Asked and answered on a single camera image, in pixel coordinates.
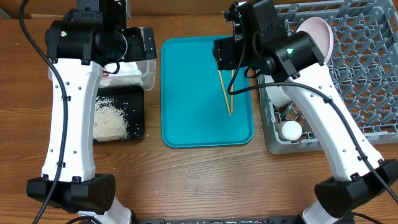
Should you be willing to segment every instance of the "gray dish rack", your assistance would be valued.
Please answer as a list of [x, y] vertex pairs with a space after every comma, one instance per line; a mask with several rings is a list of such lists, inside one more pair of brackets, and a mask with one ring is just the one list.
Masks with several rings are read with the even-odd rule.
[[[398, 16], [392, 1], [334, 0], [275, 8], [289, 35], [310, 17], [321, 17], [329, 23], [335, 46], [328, 66], [345, 105], [372, 144], [398, 142]], [[263, 75], [258, 82], [265, 82]], [[322, 149], [294, 103], [275, 108], [266, 90], [259, 91], [262, 126], [271, 153]], [[275, 126], [286, 120], [302, 125], [298, 141], [280, 140]]]

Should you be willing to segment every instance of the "wooden chopstick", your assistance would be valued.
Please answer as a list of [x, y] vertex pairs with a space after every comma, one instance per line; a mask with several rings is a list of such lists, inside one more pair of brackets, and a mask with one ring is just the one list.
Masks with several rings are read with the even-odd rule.
[[[231, 71], [231, 81], [234, 77], [234, 70]], [[232, 84], [231, 91], [234, 91], [234, 84]], [[231, 95], [231, 113], [234, 113], [234, 95]]]
[[228, 113], [229, 113], [229, 115], [231, 116], [231, 111], [229, 110], [228, 98], [226, 97], [226, 92], [225, 92], [223, 77], [221, 76], [221, 71], [220, 71], [220, 70], [218, 71], [218, 75], [220, 76], [221, 86], [223, 87], [223, 92], [224, 92], [226, 107], [228, 108]]

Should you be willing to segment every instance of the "pair of chopsticks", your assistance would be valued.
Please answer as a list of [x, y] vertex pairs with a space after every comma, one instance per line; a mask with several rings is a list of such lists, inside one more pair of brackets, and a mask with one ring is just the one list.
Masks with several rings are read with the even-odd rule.
[[[226, 96], [225, 87], [224, 87], [224, 81], [223, 81], [223, 77], [221, 76], [221, 71], [220, 70], [218, 71], [218, 75], [220, 76], [221, 86], [223, 87], [226, 107], [228, 108], [228, 113], [231, 116], [231, 113], [234, 112], [234, 95], [231, 95], [231, 109], [229, 109], [228, 97]], [[232, 80], [233, 76], [234, 76], [234, 70], [231, 71], [231, 80]], [[232, 87], [231, 87], [231, 91], [234, 91], [234, 85], [233, 84], [232, 84]]]

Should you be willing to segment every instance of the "blue tray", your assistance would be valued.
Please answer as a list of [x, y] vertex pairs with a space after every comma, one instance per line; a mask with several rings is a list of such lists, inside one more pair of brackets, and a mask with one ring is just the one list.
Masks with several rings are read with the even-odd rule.
[[[254, 134], [250, 93], [234, 96], [228, 114], [213, 41], [223, 37], [170, 39], [162, 46], [162, 138], [170, 147], [246, 144]], [[249, 86], [241, 68], [234, 83]], [[231, 72], [222, 72], [225, 88]]]

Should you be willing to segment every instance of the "wooden table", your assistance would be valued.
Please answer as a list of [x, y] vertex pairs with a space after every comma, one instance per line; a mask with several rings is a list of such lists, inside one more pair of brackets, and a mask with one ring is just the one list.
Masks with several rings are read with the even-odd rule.
[[[26, 21], [45, 49], [52, 20]], [[130, 26], [152, 26], [160, 47], [173, 37], [230, 34], [215, 16], [135, 17]], [[18, 21], [0, 21], [0, 223], [29, 223], [41, 203], [27, 197], [28, 179], [38, 177], [50, 133], [52, 86], [48, 68], [21, 32]], [[158, 60], [157, 71], [160, 71]], [[323, 152], [277, 156], [264, 142], [259, 97], [252, 91], [255, 135], [245, 146], [171, 149], [160, 134], [160, 73], [145, 93], [147, 137], [94, 147], [97, 173], [112, 173], [116, 196], [139, 218], [256, 218], [296, 215], [315, 200], [314, 185], [331, 176]], [[398, 144], [376, 146], [398, 158]], [[393, 186], [398, 192], [398, 184]], [[357, 209], [396, 223], [388, 193]], [[76, 215], [46, 209], [40, 223], [65, 223]]]

